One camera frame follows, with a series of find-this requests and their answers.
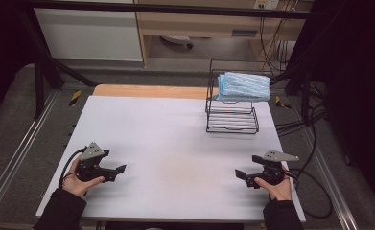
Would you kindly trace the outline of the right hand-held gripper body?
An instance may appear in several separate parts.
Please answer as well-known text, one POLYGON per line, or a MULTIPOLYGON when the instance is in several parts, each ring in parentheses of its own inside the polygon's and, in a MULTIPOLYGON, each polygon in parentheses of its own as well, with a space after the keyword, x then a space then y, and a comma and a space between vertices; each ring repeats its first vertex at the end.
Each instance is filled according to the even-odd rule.
POLYGON ((278 150, 270 149, 262 157, 266 164, 263 166, 263 171, 260 172, 260 178, 266 180, 271 185, 279 184, 285 177, 285 172, 282 168, 283 161, 298 161, 299 157, 290 155, 278 150))

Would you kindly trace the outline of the white power strip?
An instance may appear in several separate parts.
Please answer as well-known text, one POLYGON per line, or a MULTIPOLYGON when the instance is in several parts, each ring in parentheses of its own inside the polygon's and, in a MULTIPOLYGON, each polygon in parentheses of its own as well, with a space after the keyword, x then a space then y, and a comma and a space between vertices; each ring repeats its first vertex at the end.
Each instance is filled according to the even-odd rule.
POLYGON ((255 0, 253 8, 260 10, 275 10, 279 0, 255 0))

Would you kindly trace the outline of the wooden desk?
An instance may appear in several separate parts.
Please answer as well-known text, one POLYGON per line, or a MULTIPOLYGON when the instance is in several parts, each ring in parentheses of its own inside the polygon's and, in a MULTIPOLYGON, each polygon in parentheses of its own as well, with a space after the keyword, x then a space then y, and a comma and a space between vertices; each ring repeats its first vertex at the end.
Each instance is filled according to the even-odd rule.
MULTIPOLYGON (((276 10, 292 12, 296 0, 279 0, 276 10)), ((134 0, 136 4, 221 7, 254 9, 255 0, 134 0)), ((260 60, 277 52, 279 41, 295 42, 305 24, 303 19, 251 18, 197 14, 148 13, 136 14, 141 38, 142 57, 149 63, 152 39, 155 36, 188 36, 201 38, 236 38, 248 44, 248 52, 260 60)))

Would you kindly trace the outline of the white chair base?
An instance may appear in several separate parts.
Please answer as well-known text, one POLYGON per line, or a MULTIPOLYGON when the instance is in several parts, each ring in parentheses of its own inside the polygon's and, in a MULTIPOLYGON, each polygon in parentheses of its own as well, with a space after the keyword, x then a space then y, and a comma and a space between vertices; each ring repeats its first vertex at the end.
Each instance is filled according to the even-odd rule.
POLYGON ((188 36, 162 36, 162 39, 174 44, 184 45, 187 49, 192 49, 194 47, 188 36))

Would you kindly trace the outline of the aluminium floor rail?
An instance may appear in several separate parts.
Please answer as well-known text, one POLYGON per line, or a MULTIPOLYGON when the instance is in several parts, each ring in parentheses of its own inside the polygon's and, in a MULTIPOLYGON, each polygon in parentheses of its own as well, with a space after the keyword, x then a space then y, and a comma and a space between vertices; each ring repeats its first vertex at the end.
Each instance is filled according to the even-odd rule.
POLYGON ((53 105, 56 101, 56 97, 58 95, 59 92, 57 90, 51 91, 50 95, 47 97, 44 103, 45 108, 43 109, 43 111, 38 115, 37 118, 31 121, 30 126, 20 138, 17 146, 10 151, 8 163, 3 168, 3 171, 0 172, 0 202, 6 191, 8 190, 10 184, 12 183, 16 172, 19 170, 50 111, 52 110, 53 105))
POLYGON ((340 190, 340 186, 337 183, 334 175, 331 173, 330 168, 317 145, 316 131, 312 126, 306 126, 303 130, 303 134, 305 139, 307 140, 308 147, 313 154, 311 159, 316 165, 318 174, 322 179, 322 184, 325 186, 328 195, 332 199, 332 204, 340 221, 342 229, 358 230, 358 224, 355 221, 354 216, 345 201, 345 198, 340 190))

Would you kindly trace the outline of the black metal frame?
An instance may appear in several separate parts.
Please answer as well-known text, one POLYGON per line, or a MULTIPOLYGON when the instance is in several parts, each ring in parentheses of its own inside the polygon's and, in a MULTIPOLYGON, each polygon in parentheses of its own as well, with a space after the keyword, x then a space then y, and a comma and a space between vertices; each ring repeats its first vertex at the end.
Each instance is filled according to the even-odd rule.
POLYGON ((148 12, 305 20, 320 19, 323 17, 321 13, 309 11, 246 10, 219 7, 104 3, 88 1, 11 0, 9 6, 15 10, 16 16, 19 18, 20 22, 25 28, 26 34, 34 44, 35 48, 36 118, 38 118, 45 110, 43 79, 46 79, 52 88, 61 89, 64 86, 64 82, 59 74, 59 70, 61 70, 87 86, 97 86, 98 83, 87 79, 86 77, 72 70, 70 67, 62 64, 50 54, 49 49, 46 47, 47 42, 41 38, 42 32, 35 28, 33 20, 28 16, 29 9, 37 8, 97 12, 148 12))

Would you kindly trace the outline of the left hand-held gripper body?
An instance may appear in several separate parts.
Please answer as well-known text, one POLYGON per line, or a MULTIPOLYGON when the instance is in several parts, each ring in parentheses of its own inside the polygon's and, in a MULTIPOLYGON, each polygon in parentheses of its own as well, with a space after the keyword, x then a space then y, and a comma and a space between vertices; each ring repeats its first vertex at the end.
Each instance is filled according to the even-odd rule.
POLYGON ((90 181, 94 178, 103 176, 104 182, 110 169, 100 167, 100 162, 103 159, 104 150, 101 149, 95 142, 92 142, 82 153, 80 162, 76 168, 77 178, 80 181, 90 181))

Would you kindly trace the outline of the person's left hand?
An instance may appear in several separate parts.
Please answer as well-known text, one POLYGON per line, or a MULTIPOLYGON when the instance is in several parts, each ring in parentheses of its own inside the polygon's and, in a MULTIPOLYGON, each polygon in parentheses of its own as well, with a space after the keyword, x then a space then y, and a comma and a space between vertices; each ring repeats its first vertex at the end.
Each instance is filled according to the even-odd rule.
POLYGON ((102 183, 105 178, 103 176, 94 178, 90 181, 80 181, 76 176, 76 168, 80 162, 78 156, 72 163, 69 172, 63 177, 62 189, 78 197, 82 197, 92 187, 102 183))

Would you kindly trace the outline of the yellow black floor tape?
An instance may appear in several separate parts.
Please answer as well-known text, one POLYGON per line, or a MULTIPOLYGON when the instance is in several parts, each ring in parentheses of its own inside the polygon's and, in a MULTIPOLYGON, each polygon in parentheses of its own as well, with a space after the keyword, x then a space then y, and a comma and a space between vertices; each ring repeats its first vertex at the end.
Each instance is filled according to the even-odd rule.
POLYGON ((69 106, 75 106, 75 104, 76 104, 78 98, 80 97, 81 93, 82 93, 81 90, 76 90, 74 92, 74 94, 73 94, 73 96, 72 96, 72 98, 71 98, 71 100, 69 102, 69 106))
POLYGON ((285 109, 292 109, 290 104, 283 103, 279 96, 275 96, 275 105, 278 107, 283 107, 285 109))

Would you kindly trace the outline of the black wire rack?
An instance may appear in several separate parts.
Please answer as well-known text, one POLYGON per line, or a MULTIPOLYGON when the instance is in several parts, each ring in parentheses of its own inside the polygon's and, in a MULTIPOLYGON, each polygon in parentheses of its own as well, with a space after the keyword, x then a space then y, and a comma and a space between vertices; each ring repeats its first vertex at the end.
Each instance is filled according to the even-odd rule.
POLYGON ((259 122, 255 106, 266 102, 223 102, 218 98, 218 76, 225 72, 274 77, 264 61, 211 59, 206 91, 206 131, 218 133, 255 134, 259 122))

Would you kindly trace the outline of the white cabinet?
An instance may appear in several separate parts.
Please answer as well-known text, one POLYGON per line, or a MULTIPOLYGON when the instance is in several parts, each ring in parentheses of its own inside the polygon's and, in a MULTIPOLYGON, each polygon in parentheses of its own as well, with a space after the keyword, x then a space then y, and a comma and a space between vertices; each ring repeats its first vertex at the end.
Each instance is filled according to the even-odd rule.
POLYGON ((35 9, 54 58, 141 61, 134 12, 35 9))

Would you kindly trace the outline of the person's right hand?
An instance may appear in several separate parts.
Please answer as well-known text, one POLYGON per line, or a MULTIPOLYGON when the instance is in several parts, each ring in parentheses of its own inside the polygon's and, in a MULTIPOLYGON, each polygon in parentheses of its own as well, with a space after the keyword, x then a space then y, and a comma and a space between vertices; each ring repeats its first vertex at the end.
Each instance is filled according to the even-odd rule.
POLYGON ((282 201, 292 199, 291 182, 287 176, 277 185, 271 185, 260 177, 256 177, 254 181, 269 193, 271 200, 282 201))

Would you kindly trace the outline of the blue striped towel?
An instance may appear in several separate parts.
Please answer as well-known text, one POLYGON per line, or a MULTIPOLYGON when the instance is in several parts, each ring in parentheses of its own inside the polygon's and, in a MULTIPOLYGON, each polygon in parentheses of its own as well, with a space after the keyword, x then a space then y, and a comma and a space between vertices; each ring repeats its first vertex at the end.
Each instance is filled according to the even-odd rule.
POLYGON ((218 76, 218 98, 223 102, 266 102, 270 99, 270 78, 225 72, 218 76))

